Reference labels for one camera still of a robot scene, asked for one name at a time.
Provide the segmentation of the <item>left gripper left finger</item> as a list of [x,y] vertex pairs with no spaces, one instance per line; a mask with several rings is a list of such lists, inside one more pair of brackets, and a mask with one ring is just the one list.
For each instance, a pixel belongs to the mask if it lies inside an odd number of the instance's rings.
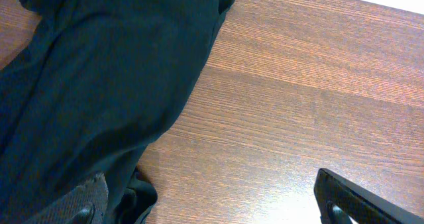
[[109,190],[98,172],[57,199],[25,224],[102,224]]

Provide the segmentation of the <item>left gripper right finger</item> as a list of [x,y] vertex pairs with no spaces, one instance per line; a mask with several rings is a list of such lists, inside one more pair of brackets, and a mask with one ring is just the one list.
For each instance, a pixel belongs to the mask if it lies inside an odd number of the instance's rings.
[[314,195],[322,224],[353,222],[423,224],[423,218],[326,168],[318,170]]

